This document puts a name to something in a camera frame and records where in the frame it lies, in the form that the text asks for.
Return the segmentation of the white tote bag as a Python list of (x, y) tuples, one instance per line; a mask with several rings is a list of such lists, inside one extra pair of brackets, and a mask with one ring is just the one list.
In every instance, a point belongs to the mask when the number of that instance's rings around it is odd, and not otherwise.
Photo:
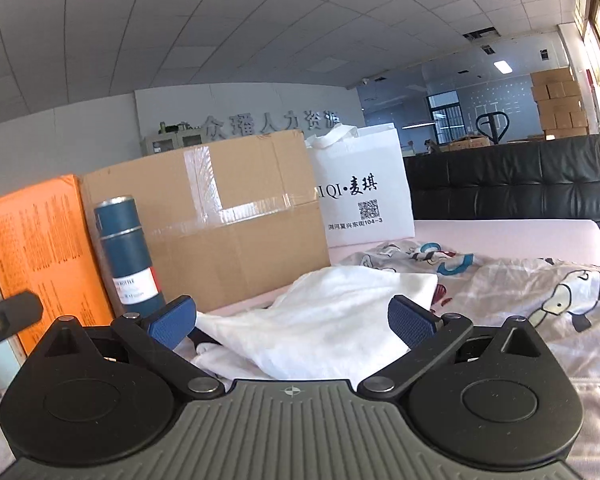
[(330, 248), (415, 235), (396, 127), (339, 125), (306, 139)]

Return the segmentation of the brown cardboard box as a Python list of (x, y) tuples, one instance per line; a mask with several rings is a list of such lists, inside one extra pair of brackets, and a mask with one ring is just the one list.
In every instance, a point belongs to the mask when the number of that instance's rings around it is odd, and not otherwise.
[(323, 269), (329, 253), (299, 130), (244, 136), (122, 162), (79, 178), (114, 312), (123, 310), (94, 209), (131, 196), (164, 298), (201, 312), (238, 304)]

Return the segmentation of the orange printed box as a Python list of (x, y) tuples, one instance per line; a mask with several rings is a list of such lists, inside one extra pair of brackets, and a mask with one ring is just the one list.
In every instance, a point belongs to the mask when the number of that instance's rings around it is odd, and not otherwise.
[(42, 302), (41, 321), (18, 334), (26, 353), (60, 316), (84, 326), (114, 318), (73, 174), (0, 197), (0, 289), (5, 298), (30, 290)]

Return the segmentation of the stacked cardboard boxes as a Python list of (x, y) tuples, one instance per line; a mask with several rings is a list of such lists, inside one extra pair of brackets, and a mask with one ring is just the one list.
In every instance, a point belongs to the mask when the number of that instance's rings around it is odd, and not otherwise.
[(590, 133), (581, 89), (569, 67), (534, 72), (531, 81), (532, 96), (546, 140)]

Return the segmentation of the black leather sofa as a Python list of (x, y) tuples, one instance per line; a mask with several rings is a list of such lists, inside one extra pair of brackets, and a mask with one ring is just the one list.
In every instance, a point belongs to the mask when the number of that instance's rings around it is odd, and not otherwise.
[(417, 220), (592, 220), (600, 134), (403, 159)]

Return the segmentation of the white t-shirt with print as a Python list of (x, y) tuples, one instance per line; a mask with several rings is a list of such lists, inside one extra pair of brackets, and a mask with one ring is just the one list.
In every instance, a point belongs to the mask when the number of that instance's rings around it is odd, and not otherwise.
[(403, 295), (429, 308), (438, 279), (366, 266), (330, 266), (303, 275), (266, 309), (198, 315), (210, 336), (187, 359), (229, 384), (238, 378), (347, 379), (352, 385), (404, 356), (388, 322)]

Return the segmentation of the dark blue vacuum bottle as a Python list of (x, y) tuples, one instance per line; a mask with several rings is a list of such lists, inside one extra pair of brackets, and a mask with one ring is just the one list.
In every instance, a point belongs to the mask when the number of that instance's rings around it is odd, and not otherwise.
[(137, 312), (142, 318), (162, 308), (166, 302), (134, 198), (110, 198), (98, 204), (94, 214), (99, 241), (122, 308), (125, 312)]

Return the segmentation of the grey metal cabinet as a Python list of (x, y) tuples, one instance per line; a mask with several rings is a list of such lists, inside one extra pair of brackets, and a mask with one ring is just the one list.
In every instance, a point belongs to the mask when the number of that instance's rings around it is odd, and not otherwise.
[(188, 122), (173, 125), (162, 122), (156, 133), (144, 137), (143, 151), (145, 155), (155, 155), (203, 143), (203, 128), (194, 128)]

